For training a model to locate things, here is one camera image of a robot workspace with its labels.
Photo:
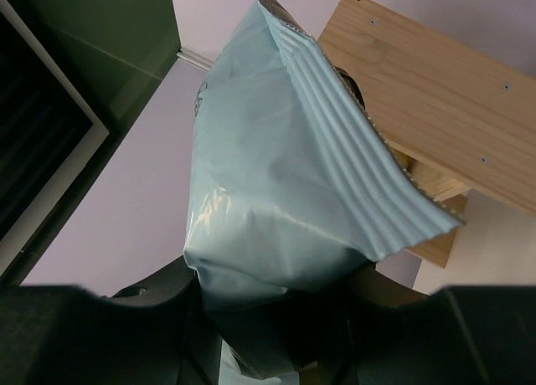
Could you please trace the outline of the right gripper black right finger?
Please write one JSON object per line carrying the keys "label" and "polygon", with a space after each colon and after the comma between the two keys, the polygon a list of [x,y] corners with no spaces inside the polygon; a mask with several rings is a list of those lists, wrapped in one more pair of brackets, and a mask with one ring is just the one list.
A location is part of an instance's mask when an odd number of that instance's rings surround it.
{"label": "right gripper black right finger", "polygon": [[535,289],[448,285],[420,300],[369,280],[299,295],[300,367],[321,384],[532,384]]}

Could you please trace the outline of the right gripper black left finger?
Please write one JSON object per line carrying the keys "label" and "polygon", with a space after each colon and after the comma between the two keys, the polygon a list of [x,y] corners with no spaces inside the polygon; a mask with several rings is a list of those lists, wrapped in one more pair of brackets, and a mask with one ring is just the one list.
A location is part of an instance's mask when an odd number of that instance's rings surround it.
{"label": "right gripper black left finger", "polygon": [[63,285],[1,289],[4,384],[215,384],[220,352],[183,259],[112,297]]}

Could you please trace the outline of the light blue cassava chips bag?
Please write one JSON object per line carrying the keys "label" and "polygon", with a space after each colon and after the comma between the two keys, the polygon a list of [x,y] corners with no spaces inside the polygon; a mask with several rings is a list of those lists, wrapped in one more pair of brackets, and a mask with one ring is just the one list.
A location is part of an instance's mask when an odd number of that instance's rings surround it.
{"label": "light blue cassava chips bag", "polygon": [[355,80],[277,0],[256,0],[195,103],[184,258],[223,339],[219,382],[298,383],[316,293],[460,225]]}

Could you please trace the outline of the yellow kettle cooked chips bag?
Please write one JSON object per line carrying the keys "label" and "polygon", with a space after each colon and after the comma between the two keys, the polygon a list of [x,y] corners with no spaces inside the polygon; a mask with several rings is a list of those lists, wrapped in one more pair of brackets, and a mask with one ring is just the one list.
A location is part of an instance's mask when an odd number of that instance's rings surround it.
{"label": "yellow kettle cooked chips bag", "polygon": [[415,164],[415,160],[412,157],[408,156],[407,154],[403,153],[402,151],[399,151],[396,149],[393,149],[393,153],[400,167],[409,175],[411,175],[411,171]]}

